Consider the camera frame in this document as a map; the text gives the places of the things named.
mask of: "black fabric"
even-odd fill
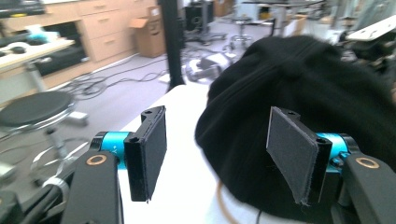
[[[330,222],[328,205],[294,202],[266,152],[271,105],[299,113],[316,133],[351,135],[363,153],[396,170],[390,89],[371,70],[340,58],[312,37],[267,37],[213,82],[195,138],[236,199],[279,217]]]
[[[73,96],[61,91],[45,91],[22,97],[0,111],[0,126],[20,127],[49,119],[73,104]]]

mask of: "black cloth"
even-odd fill
[[[195,130],[197,144],[239,201],[278,217],[331,222],[327,205],[294,202],[266,152],[272,105],[297,112],[316,133],[349,134],[363,153],[396,170],[396,108],[384,82],[312,37],[266,37],[212,83]]]

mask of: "black post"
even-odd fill
[[[169,67],[169,91],[178,85],[184,85],[184,80],[181,75],[181,61],[180,61],[180,45],[179,45],[179,31],[177,22],[177,1],[175,0],[161,0],[158,1],[161,5],[163,13],[163,29],[165,34],[166,53],[168,55]]]

